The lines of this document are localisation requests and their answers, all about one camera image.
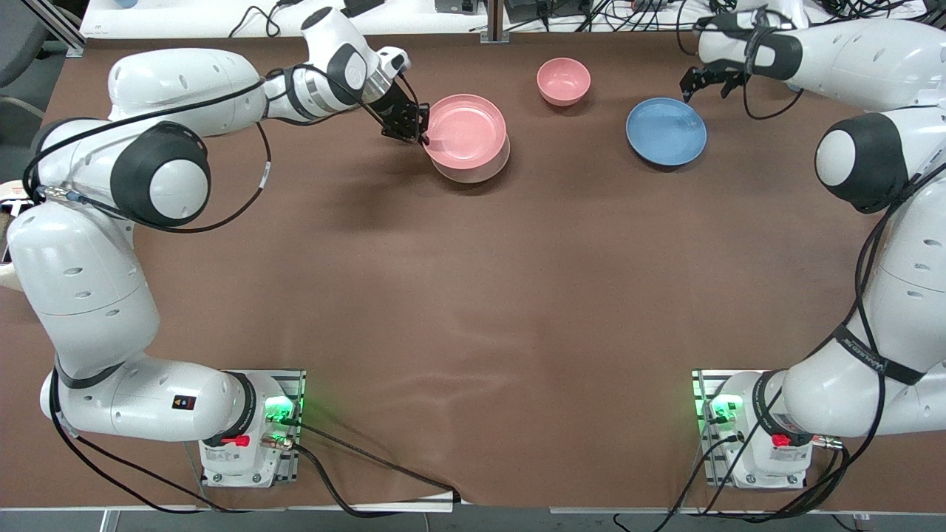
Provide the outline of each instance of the gray chair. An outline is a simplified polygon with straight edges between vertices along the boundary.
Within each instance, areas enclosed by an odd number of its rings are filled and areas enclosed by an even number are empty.
[[[20,77],[36,58],[47,31],[29,8],[18,0],[0,0],[0,88]],[[0,103],[11,103],[42,118],[44,113],[19,98],[0,95]]]

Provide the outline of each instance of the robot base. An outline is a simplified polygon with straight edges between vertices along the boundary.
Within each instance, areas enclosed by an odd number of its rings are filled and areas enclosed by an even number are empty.
[[[710,445],[731,435],[747,437],[756,425],[752,408],[752,388],[761,371],[694,370],[693,394],[697,423],[701,434],[702,452]],[[707,424],[706,419],[723,415],[727,423]],[[718,487],[736,455],[742,441],[718,447],[706,460],[707,484]],[[727,482],[745,489],[800,489],[805,486],[805,473],[811,465],[812,444],[799,447],[777,448],[770,434],[760,427],[745,447]]]
[[[235,370],[247,376],[256,391],[256,411],[250,428],[244,433],[251,444],[238,447],[227,443],[208,447],[201,442],[203,477],[201,482],[211,488],[269,488],[276,484],[295,482],[299,469],[299,453],[260,445],[264,436],[284,437],[296,443],[299,429],[266,420],[270,409],[291,401],[291,419],[300,419],[306,391],[306,371]]]

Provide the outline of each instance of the white table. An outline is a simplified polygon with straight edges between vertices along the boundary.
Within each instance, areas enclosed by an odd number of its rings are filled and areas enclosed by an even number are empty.
[[[92,39],[225,38],[249,6],[260,6],[268,12],[274,2],[275,0],[139,0],[133,8],[122,9],[114,0],[91,0],[82,21],[81,33]],[[618,16],[631,13],[629,2],[619,0],[617,5]],[[661,11],[657,15],[657,21],[663,25],[675,25],[679,5],[680,2],[674,2]],[[306,17],[325,6],[341,9],[344,3],[342,0],[303,0],[295,6],[278,10],[273,19],[282,28],[282,36],[299,36],[299,26]],[[806,6],[813,21],[828,19],[827,13],[812,0],[807,0]],[[922,0],[914,0],[894,9],[891,16],[906,18],[924,12]],[[683,12],[680,13],[680,23],[689,25],[710,14],[707,0],[687,0]],[[652,13],[644,13],[636,18],[643,19],[640,24],[642,27],[651,16]],[[434,10],[433,0],[388,0],[351,20],[365,35],[469,33],[471,30],[486,28],[486,9],[480,4],[479,12],[475,15],[438,13]],[[574,31],[583,20],[582,16],[555,17],[551,19],[549,30]],[[516,25],[510,23],[507,18],[503,27],[512,26]],[[628,24],[623,29],[632,27],[633,24]],[[592,29],[611,31],[603,15],[597,17]],[[513,31],[545,31],[545,27],[536,21]],[[239,38],[265,36],[266,21],[256,11],[236,34]]]

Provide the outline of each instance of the pink plate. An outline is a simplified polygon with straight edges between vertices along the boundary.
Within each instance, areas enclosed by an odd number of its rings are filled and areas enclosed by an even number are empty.
[[[506,141],[506,121],[486,98],[446,97],[430,106],[427,129],[430,158],[441,167],[481,167],[499,155]]]
[[[546,61],[535,75],[538,90],[552,105],[571,105],[588,92],[591,74],[578,61],[566,57]]]

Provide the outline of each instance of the red button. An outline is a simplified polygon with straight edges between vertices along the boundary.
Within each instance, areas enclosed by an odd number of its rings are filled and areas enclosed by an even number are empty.
[[[246,434],[241,434],[237,437],[225,437],[220,439],[223,443],[234,443],[237,447],[249,447],[250,446],[250,437]]]
[[[792,440],[785,434],[772,434],[772,445],[776,447],[788,447],[792,445]]]

